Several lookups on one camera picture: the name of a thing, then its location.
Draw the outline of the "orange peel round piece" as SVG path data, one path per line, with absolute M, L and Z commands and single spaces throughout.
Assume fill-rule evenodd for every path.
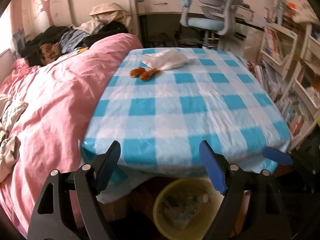
M 145 68 L 139 67 L 131 70 L 130 76 L 133 78 L 140 77 L 145 72 Z

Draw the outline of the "orange peel curved piece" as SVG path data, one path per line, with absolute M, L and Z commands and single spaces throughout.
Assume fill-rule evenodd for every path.
M 139 79 L 143 82 L 149 81 L 155 74 L 159 73 L 159 70 L 156 68 L 153 68 L 151 70 L 143 72 L 140 76 Z

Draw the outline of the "white paper sheet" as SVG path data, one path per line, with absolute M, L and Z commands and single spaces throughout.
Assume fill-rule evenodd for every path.
M 150 69 L 166 71 L 180 68 L 194 59 L 176 49 L 166 49 L 159 53 L 145 54 L 142 62 Z

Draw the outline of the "clear plastic bottle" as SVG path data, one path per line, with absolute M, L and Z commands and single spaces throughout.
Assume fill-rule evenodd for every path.
M 205 193 L 198 196 L 191 196 L 189 199 L 193 202 L 204 204 L 209 202 L 209 195 Z

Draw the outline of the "yellow trash bin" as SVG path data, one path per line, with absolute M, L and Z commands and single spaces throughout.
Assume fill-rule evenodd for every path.
M 189 199 L 209 195 L 201 204 Z M 153 206 L 153 221 L 167 239 L 202 239 L 213 222 L 223 195 L 206 178 L 178 179 L 166 186 Z

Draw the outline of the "blue checkered tablecloth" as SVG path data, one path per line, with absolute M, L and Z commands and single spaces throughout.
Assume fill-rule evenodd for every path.
M 98 200 L 115 202 L 154 176 L 204 176 L 202 141 L 243 170 L 275 171 L 277 164 L 261 152 L 266 147 L 286 152 L 290 131 L 246 60 L 182 48 L 189 60 L 180 68 L 145 82 L 130 76 L 145 66 L 147 56 L 160 52 L 129 52 L 97 103 L 82 143 L 84 160 L 91 162 L 114 141 L 121 146 L 118 166 Z

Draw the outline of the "pink duvet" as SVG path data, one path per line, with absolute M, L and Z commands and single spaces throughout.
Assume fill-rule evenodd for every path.
M 121 33 L 60 63 L 30 67 L 19 59 L 12 65 L 1 93 L 28 107 L 10 133 L 21 143 L 20 157 L 1 183 L 1 206 L 20 233 L 28 232 L 50 171 L 79 168 L 79 143 L 105 87 L 127 54 L 141 47 L 137 36 Z

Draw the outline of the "beige clothes on bed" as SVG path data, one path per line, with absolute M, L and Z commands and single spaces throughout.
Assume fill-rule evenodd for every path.
M 16 100 L 12 95 L 1 94 L 0 118 L 1 118 L 1 153 L 0 153 L 0 182 L 2 183 L 14 169 L 20 154 L 20 141 L 18 137 L 11 136 L 10 133 L 19 120 L 20 116 L 27 109 L 28 104 L 24 101 Z

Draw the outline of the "white book shelf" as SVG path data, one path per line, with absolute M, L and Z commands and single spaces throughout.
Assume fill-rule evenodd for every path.
M 299 148 L 319 119 L 319 19 L 306 0 L 265 0 L 261 81 Z

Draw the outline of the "yellow book on bed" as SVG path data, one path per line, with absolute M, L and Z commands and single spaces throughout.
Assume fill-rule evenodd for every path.
M 84 51 L 87 51 L 89 48 L 88 47 L 83 47 L 83 48 L 76 48 L 76 50 L 65 54 L 64 56 L 74 56 L 74 55 L 78 55 L 80 53 L 83 53 Z

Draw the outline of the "pile of dark clothes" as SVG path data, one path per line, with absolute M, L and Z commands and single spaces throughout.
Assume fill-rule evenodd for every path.
M 28 41 L 20 55 L 31 67 L 46 66 L 77 48 L 91 47 L 103 38 L 128 32 L 125 25 L 114 21 L 109 24 L 99 24 L 90 34 L 80 29 L 51 26 Z

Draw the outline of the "beige bag on bed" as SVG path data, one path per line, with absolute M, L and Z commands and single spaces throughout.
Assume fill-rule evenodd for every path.
M 104 3 L 92 8 L 89 13 L 91 18 L 109 24 L 111 22 L 120 22 L 129 27 L 131 24 L 131 15 L 118 3 Z

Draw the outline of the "grey blue office chair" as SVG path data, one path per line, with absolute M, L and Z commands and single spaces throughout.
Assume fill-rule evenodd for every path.
M 204 18 L 188 16 L 192 1 L 182 0 L 180 24 L 186 28 L 203 29 L 204 48 L 208 48 L 210 33 L 216 33 L 220 37 L 234 35 L 236 11 L 240 0 L 198 0 Z

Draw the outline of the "white desk with drawers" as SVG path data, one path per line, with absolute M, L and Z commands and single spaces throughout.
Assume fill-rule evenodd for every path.
M 181 14 L 183 0 L 136 0 L 139 15 L 147 14 Z M 198 0 L 192 0 L 189 12 L 204 15 Z M 238 6 L 236 17 L 246 22 L 253 21 L 254 12 L 251 9 Z

